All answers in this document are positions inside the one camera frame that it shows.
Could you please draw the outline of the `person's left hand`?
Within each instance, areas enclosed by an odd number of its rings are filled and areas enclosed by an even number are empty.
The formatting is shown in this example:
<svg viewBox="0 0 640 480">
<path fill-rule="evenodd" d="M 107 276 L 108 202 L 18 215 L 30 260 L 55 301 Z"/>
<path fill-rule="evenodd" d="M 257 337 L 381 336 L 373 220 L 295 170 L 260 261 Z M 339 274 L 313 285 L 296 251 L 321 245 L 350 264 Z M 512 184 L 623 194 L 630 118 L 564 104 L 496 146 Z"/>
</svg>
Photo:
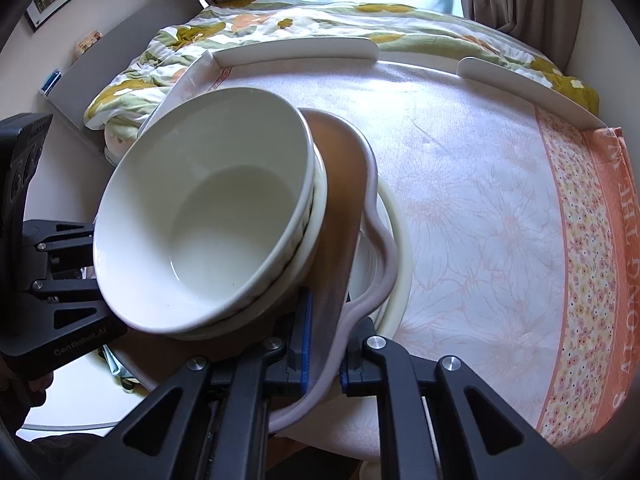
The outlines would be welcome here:
<svg viewBox="0 0 640 480">
<path fill-rule="evenodd" d="M 0 364 L 0 405 L 1 420 L 10 434 L 15 434 L 23 426 L 32 408 L 46 402 L 47 388 L 52 385 L 53 374 L 36 380 L 17 377 L 4 361 Z"/>
</svg>

